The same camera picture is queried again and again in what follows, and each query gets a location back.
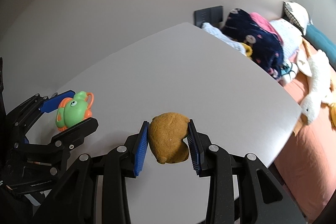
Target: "green toy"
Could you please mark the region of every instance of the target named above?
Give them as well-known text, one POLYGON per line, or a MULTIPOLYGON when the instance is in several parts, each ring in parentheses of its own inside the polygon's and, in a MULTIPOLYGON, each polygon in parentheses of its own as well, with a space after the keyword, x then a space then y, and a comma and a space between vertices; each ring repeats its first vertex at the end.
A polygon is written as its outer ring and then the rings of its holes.
POLYGON ((85 91, 76 93, 73 98, 64 98, 58 106, 56 115, 56 126, 58 130, 62 132, 92 117, 91 106, 93 100, 93 93, 85 91), (87 102, 89 96, 91 96, 90 103, 87 102))

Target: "dark blue cloth with flower pattern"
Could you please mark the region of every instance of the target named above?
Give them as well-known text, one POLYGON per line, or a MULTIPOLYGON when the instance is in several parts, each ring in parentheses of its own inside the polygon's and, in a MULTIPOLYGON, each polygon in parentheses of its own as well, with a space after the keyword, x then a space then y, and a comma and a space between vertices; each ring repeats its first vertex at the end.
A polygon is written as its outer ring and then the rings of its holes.
POLYGON ((281 76, 284 53, 277 36, 260 28, 251 16, 241 9, 234 9, 221 29, 224 35, 252 47, 252 60, 273 78, 281 76))

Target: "teal pillow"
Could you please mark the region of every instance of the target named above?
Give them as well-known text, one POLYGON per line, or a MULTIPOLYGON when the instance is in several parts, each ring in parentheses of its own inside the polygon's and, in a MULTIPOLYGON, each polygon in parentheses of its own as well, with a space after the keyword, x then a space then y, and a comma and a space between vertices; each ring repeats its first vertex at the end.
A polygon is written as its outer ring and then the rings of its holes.
POLYGON ((336 70, 336 45, 323 32, 311 24, 307 26, 307 33, 304 38, 315 49, 324 51, 329 58, 330 65, 336 70))

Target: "pink bed sheet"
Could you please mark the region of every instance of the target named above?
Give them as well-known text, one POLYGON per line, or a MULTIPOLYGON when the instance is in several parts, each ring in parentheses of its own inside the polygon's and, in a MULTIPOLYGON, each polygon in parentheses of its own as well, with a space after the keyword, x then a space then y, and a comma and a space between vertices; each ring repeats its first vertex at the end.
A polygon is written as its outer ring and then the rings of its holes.
MULTIPOLYGON (((330 69, 336 83, 336 72, 330 69)), ((299 72, 284 88, 300 104, 308 93, 307 78, 299 72)), ((326 105, 311 125, 304 126, 296 137, 292 134, 274 163, 311 223, 336 189, 336 132, 326 105)))

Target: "brown plush toy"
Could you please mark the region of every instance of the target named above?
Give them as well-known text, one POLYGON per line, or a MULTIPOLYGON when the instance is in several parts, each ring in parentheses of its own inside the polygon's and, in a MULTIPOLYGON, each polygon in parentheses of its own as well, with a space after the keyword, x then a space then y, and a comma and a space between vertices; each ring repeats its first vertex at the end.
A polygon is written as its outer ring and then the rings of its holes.
POLYGON ((188 159, 189 149, 183 139, 188 135, 189 118, 174 112, 153 118, 148 142, 158 163, 174 164, 188 159))

